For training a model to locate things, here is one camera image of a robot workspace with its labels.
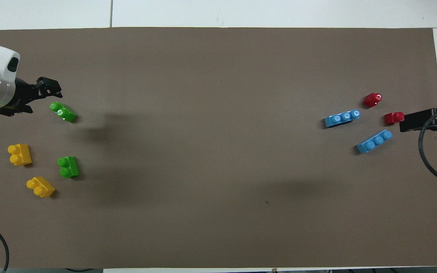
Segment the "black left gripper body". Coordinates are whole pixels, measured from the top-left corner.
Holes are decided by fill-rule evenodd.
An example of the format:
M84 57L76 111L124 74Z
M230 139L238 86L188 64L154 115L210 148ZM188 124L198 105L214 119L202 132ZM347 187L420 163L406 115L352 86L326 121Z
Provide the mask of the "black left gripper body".
M32 108L28 104L39 98L37 87L39 80L37 79L35 84L29 84L16 78L14 95L9 103L0 107L0 115L14 116L16 113L33 113Z

